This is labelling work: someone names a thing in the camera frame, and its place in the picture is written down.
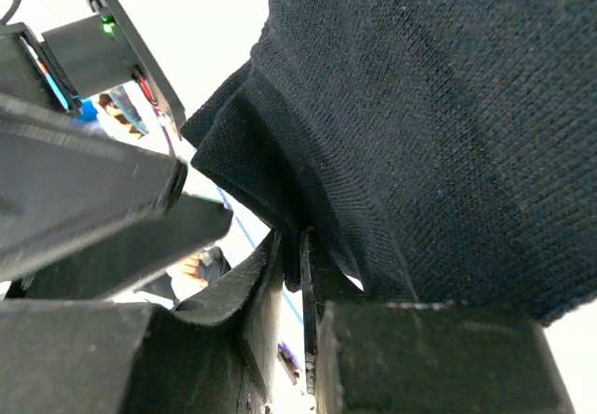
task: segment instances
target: blue light strip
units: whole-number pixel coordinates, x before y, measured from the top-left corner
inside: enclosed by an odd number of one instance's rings
[[[232,209],[232,205],[230,204],[230,201],[228,200],[228,198],[226,198],[226,193],[224,193],[224,191],[220,187],[217,187],[217,191],[220,192],[220,196],[222,197],[222,200],[224,201],[224,205],[226,207],[228,207],[232,211],[232,213],[234,214],[234,210]],[[255,244],[255,242],[253,241],[253,239],[249,235],[249,232],[246,230],[246,228],[244,227],[243,223],[241,222],[241,220],[240,220],[240,218],[238,217],[237,214],[234,214],[234,219],[236,220],[236,223],[241,228],[241,231],[243,232],[243,234],[246,237],[246,239],[249,240],[249,243],[251,244],[251,247],[253,248],[253,250],[257,249],[257,245]],[[297,308],[295,307],[295,305],[292,303],[292,300],[290,300],[290,297],[286,293],[286,289],[284,289],[284,291],[282,292],[282,294],[284,295],[285,301],[290,306],[290,309],[297,316],[297,319],[300,322],[300,324],[303,325],[302,316],[300,315],[300,313],[297,310]]]

